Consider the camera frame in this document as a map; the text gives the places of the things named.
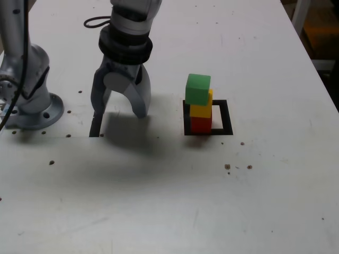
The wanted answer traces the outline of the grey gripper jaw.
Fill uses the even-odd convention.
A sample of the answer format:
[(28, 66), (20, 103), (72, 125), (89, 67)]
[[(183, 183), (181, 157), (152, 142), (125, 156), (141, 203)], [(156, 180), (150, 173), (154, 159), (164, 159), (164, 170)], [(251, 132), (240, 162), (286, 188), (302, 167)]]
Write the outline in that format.
[(91, 103), (97, 115), (103, 115), (107, 102), (111, 95), (111, 90), (104, 84), (104, 77), (110, 73), (110, 67), (106, 63), (102, 63), (94, 74)]
[(151, 87), (144, 65), (139, 66), (135, 79), (114, 71), (106, 74), (103, 82), (106, 88), (120, 93), (128, 99), (136, 117), (142, 119), (147, 116), (151, 100)]

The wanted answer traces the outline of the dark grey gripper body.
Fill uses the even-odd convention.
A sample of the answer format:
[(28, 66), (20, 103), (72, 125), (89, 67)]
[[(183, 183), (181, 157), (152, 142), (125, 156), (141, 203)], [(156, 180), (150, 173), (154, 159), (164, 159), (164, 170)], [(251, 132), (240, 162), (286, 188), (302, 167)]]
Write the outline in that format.
[(103, 57), (103, 84), (140, 84), (142, 81), (142, 65), (124, 65)]

